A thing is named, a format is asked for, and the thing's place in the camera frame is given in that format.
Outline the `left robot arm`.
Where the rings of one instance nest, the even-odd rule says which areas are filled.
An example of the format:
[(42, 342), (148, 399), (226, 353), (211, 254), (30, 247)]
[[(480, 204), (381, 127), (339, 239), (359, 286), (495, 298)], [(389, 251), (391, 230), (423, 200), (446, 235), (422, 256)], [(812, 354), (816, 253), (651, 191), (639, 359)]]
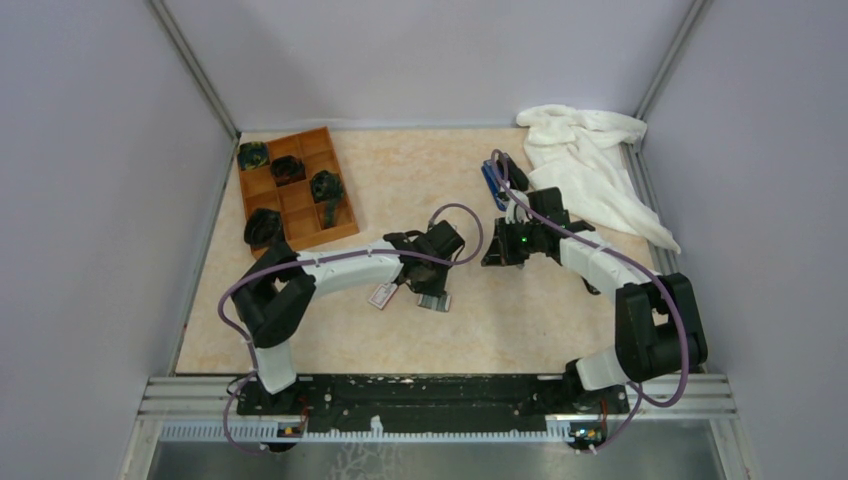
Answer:
[(260, 399), (277, 414), (300, 399), (290, 339), (310, 303), (365, 285), (406, 285), (416, 293), (446, 292), (449, 269), (465, 240), (446, 221), (425, 231), (402, 231), (358, 248), (299, 251), (286, 242), (269, 248), (224, 295), (246, 326)]

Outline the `black stapler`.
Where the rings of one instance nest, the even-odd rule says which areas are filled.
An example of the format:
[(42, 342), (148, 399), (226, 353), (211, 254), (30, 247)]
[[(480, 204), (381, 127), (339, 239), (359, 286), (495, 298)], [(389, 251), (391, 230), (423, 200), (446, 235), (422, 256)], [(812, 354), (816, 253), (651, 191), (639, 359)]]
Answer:
[(500, 178), (511, 190), (526, 192), (530, 188), (530, 182), (524, 171), (516, 164), (512, 157), (502, 152), (494, 162), (496, 171)]
[(581, 278), (581, 280), (590, 295), (598, 296), (601, 294), (601, 291), (598, 290), (594, 285), (592, 285), (586, 278)]

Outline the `orange wooden divided tray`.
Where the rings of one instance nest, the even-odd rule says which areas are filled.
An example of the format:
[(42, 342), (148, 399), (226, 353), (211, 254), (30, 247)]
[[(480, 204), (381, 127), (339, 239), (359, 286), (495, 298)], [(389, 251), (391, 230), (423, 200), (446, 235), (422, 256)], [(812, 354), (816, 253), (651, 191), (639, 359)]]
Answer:
[[(276, 187), (270, 173), (270, 163), (255, 170), (240, 171), (236, 160), (246, 222), (258, 208), (279, 211), (285, 230), (284, 242), (295, 250), (313, 248), (359, 232), (328, 128), (320, 127), (261, 142), (268, 145), (270, 163), (285, 155), (298, 157), (305, 166), (306, 178)], [(340, 201), (318, 204), (313, 201), (310, 179), (321, 170), (329, 170), (341, 176), (345, 194)], [(254, 258), (259, 258), (269, 247), (260, 250), (248, 248)]]

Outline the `blue stapler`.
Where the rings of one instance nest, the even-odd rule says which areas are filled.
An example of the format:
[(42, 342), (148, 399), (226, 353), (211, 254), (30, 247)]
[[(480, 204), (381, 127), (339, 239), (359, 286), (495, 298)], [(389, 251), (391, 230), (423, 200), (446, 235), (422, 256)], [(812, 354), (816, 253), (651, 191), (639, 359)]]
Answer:
[(493, 164), (490, 160), (485, 160), (482, 162), (481, 173), (496, 207), (499, 211), (505, 212), (506, 203), (500, 197), (501, 188), (496, 181)]

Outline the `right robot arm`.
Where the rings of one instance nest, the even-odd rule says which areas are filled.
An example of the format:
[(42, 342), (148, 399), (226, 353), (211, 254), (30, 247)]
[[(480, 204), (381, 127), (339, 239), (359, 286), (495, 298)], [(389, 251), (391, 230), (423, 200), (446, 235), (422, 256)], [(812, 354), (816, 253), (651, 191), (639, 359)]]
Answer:
[(521, 266), (543, 254), (581, 277), (587, 289), (614, 306), (611, 346), (567, 364), (563, 398), (576, 412), (590, 411), (603, 390), (679, 373), (671, 398), (650, 404), (670, 407), (682, 398), (691, 368), (703, 364), (708, 346), (691, 281), (681, 273), (661, 275), (605, 242), (587, 222), (574, 222), (556, 188), (528, 194), (507, 189), (503, 217), (495, 222), (482, 265)]

